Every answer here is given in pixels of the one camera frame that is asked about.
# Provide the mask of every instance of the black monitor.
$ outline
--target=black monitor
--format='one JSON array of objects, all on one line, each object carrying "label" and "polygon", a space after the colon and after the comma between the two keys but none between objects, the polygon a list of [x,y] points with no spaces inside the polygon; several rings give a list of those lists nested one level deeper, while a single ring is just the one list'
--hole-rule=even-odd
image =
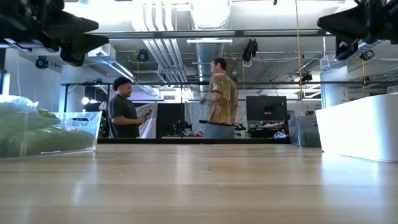
[{"label": "black monitor", "polygon": [[248,121],[285,121],[287,119],[286,96],[247,96]]}]

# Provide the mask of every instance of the white backdrop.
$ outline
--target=white backdrop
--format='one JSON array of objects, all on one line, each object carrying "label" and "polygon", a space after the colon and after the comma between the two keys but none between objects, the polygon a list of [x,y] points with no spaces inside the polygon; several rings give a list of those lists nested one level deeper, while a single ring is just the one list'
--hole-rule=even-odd
[{"label": "white backdrop", "polygon": [[147,112],[149,112],[149,110],[152,110],[148,120],[139,126],[139,138],[156,138],[157,103],[149,103],[144,106],[137,107],[136,110],[138,118],[144,116]]}]

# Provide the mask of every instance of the dark t-shirt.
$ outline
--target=dark t-shirt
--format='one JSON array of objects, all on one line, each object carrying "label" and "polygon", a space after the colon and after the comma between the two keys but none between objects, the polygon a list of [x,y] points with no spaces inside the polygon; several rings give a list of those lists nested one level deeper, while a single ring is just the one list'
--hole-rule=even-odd
[{"label": "dark t-shirt", "polygon": [[112,123],[111,119],[123,116],[128,119],[137,119],[137,111],[134,104],[119,95],[116,95],[109,101],[108,106],[109,120],[110,120],[110,138],[136,138],[139,137],[138,125],[116,125]]}]

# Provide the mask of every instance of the clear plastic container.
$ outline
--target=clear plastic container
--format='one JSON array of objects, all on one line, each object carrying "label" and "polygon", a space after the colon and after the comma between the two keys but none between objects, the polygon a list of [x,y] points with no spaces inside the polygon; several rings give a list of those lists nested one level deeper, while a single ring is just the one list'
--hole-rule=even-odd
[{"label": "clear plastic container", "polygon": [[95,149],[101,112],[55,114],[0,95],[0,158]]},{"label": "clear plastic container", "polygon": [[298,116],[288,120],[290,142],[298,147],[321,147],[317,117]]}]

